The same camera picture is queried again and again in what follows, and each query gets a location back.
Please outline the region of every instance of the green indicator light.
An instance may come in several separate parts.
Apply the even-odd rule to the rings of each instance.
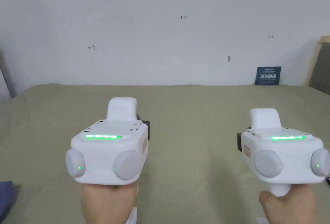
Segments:
[[[272,140],[295,140],[295,139],[306,139],[305,136],[274,136],[271,137]]]
[[[113,136],[113,135],[86,135],[87,139],[116,139],[121,138],[121,136]]]

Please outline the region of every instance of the vr controller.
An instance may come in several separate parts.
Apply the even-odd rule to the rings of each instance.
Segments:
[[[113,98],[107,118],[77,134],[66,153],[69,174],[79,183],[126,185],[137,181],[148,155],[150,122],[138,120],[134,98]],[[127,224],[136,223],[134,207]]]
[[[275,196],[286,195],[292,184],[320,183],[330,172],[330,155],[312,134],[283,128],[273,108],[250,111],[251,126],[237,133],[238,150],[250,170]],[[269,224],[258,218],[259,224]]]

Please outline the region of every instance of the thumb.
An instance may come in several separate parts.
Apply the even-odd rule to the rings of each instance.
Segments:
[[[259,201],[270,223],[283,223],[275,222],[275,220],[281,219],[281,216],[278,215],[280,215],[279,213],[281,213],[283,209],[282,202],[278,197],[268,191],[263,191],[259,196]]]
[[[259,202],[261,203],[262,207],[265,210],[270,205],[277,203],[278,198],[276,196],[274,196],[272,193],[270,193],[269,191],[263,191],[259,195]]]

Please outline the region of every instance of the bed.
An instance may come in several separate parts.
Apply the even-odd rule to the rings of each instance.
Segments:
[[[65,153],[118,96],[136,98],[138,114],[151,122],[139,224],[257,223],[264,184],[243,164],[236,142],[252,108],[276,108],[283,127],[312,133],[330,149],[330,96],[311,87],[39,85],[0,105],[0,181],[13,181],[17,191],[4,224],[84,223]],[[327,223],[330,186],[312,188]]]

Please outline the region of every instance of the finger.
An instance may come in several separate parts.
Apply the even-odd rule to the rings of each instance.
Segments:
[[[261,203],[262,207],[265,209],[265,207],[273,202],[273,201],[277,201],[277,197],[274,196],[272,193],[270,193],[269,191],[263,191],[260,195],[259,195],[259,202]]]

